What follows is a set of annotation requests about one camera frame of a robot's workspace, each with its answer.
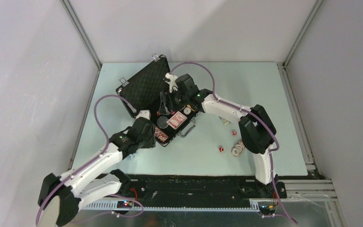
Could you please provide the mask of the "white red chip stack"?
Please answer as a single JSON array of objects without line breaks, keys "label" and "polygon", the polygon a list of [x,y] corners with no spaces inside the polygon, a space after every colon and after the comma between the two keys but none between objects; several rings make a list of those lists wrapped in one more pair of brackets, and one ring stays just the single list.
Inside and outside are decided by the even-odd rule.
[{"label": "white red chip stack", "polygon": [[244,149],[245,149],[245,145],[244,145],[243,141],[241,140],[234,145],[234,147],[231,150],[231,154],[234,157],[237,157],[244,151]]}]

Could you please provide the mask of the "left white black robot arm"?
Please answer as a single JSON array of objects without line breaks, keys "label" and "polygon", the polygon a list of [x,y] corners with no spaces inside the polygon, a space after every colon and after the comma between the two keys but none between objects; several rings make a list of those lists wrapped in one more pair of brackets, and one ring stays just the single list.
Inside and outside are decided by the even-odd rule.
[{"label": "left white black robot arm", "polygon": [[36,226],[62,227],[92,202],[106,196],[129,194],[130,178],[121,170],[113,170],[103,178],[99,175],[139,149],[155,147],[155,126],[148,117],[139,116],[132,126],[111,137],[104,132],[104,136],[104,146],[82,166],[59,176],[51,173],[44,178]]}]

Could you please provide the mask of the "blue patterned card deck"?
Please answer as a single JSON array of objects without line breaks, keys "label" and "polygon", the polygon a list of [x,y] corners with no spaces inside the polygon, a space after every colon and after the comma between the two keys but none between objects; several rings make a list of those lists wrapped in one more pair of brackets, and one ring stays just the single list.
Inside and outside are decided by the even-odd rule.
[{"label": "blue patterned card deck", "polygon": [[225,118],[219,117],[219,119],[221,120],[221,122],[222,122],[223,125],[227,125],[227,124],[230,123],[230,121],[227,120],[227,119],[225,119]]}]

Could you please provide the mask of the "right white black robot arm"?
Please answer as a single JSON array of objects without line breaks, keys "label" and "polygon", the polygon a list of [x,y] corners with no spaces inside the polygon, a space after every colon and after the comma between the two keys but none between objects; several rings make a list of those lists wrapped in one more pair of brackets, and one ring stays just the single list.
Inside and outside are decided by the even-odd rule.
[{"label": "right white black robot arm", "polygon": [[243,145],[253,154],[256,192],[267,198],[275,191],[275,173],[270,153],[278,148],[276,129],[261,105],[247,107],[218,97],[214,91],[198,89],[193,78],[185,74],[175,76],[166,73],[164,81],[168,89],[160,93],[160,114],[201,112],[216,115],[239,126]]}]

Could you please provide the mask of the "black poker set case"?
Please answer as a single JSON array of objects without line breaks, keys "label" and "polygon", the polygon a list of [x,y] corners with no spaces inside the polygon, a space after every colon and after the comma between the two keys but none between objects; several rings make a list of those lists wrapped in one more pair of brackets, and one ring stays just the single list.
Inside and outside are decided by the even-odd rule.
[{"label": "black poker set case", "polygon": [[159,116],[166,116],[170,119],[178,111],[184,114],[183,110],[185,107],[191,109],[189,115],[184,114],[188,119],[178,129],[174,130],[170,126],[161,129],[169,137],[165,143],[161,143],[155,137],[156,141],[163,147],[166,147],[177,136],[181,138],[187,137],[196,127],[195,118],[199,114],[198,107],[194,108],[191,105],[175,108],[174,112],[169,113],[169,115],[160,115],[158,113],[160,92],[171,95],[175,94],[175,91],[169,92],[169,84],[164,80],[166,73],[170,73],[170,71],[167,57],[163,54],[157,55],[152,62],[131,78],[121,78],[121,86],[116,89],[116,94],[125,99],[123,104],[132,118],[135,118],[141,110],[149,110],[151,113],[150,121],[154,126],[157,126]]}]

